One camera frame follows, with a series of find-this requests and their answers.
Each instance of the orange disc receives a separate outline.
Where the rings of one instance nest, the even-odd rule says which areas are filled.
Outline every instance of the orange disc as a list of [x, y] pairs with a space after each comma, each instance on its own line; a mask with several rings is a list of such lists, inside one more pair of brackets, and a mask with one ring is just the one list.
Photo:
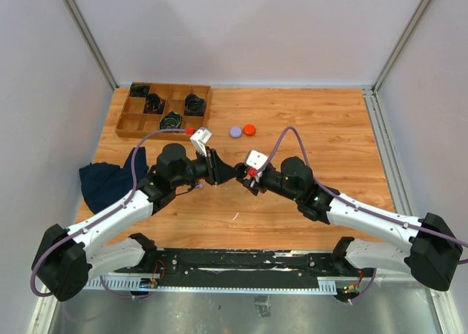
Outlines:
[[254, 135], [255, 134], [255, 126], [253, 124], [246, 124], [244, 127], [244, 134], [245, 135]]

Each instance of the wooden organizer box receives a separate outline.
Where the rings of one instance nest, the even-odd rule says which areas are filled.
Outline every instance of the wooden organizer box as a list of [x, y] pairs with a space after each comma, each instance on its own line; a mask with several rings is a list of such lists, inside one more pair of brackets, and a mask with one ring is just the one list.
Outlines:
[[[149, 86], [149, 94], [156, 93], [165, 102], [162, 114], [143, 113], [146, 97], [130, 96], [130, 90], [125, 100], [124, 107], [117, 121], [116, 133], [119, 137], [143, 138], [159, 129], [159, 122], [171, 111], [182, 116], [181, 129], [207, 127], [208, 115], [211, 107], [211, 87], [196, 86], [190, 84], [172, 83], [145, 83], [134, 82]], [[185, 115], [185, 98], [189, 94], [195, 94], [206, 101], [206, 109], [203, 116]], [[184, 133], [161, 133], [151, 137], [157, 140], [190, 140], [190, 136]]]

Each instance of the white wall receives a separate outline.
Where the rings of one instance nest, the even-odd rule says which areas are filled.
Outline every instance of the white wall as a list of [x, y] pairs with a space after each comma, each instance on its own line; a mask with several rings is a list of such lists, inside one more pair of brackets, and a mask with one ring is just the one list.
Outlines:
[[[381, 91], [416, 212], [441, 215], [462, 240], [468, 240], [467, 21], [467, 0], [435, 0]], [[460, 266], [451, 288], [465, 330], [467, 279], [468, 265]]]
[[372, 84], [419, 0], [77, 0], [118, 83]]
[[69, 224], [110, 89], [62, 0], [0, 0], [0, 333], [24, 333], [42, 233]]

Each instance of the purple round object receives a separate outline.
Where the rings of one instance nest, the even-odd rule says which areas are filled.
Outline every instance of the purple round object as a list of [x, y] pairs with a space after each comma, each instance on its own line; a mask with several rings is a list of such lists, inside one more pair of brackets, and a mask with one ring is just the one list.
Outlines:
[[242, 129], [240, 127], [233, 127], [229, 130], [229, 135], [232, 138], [240, 138], [242, 135]]

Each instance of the wooden table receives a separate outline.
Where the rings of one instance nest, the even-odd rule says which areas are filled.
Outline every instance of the wooden table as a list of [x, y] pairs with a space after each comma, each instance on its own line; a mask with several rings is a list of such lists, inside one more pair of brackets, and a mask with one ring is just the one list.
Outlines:
[[[128, 89], [118, 89], [114, 94], [96, 162], [123, 165], [139, 141], [120, 138], [115, 133], [127, 92]], [[244, 124], [254, 124], [256, 135], [229, 137], [231, 126]], [[314, 174], [323, 183], [362, 202], [393, 210], [360, 89], [213, 90], [208, 123], [213, 136], [208, 144], [228, 164], [242, 162], [251, 149], [268, 155], [288, 125], [295, 126], [301, 134]], [[168, 143], [146, 142], [148, 166], [156, 162]], [[190, 142], [181, 144], [193, 159], [195, 150]], [[301, 157], [292, 133], [287, 134], [273, 159], [275, 167], [288, 156]], [[90, 216], [91, 211], [83, 203], [77, 221]], [[342, 236], [375, 240], [353, 229], [312, 222], [297, 211], [294, 202], [269, 192], [254, 197], [235, 180], [217, 187], [205, 184], [203, 189], [178, 197], [112, 241], [121, 241], [136, 232], [155, 240], [158, 246], [177, 248], [331, 250]]]

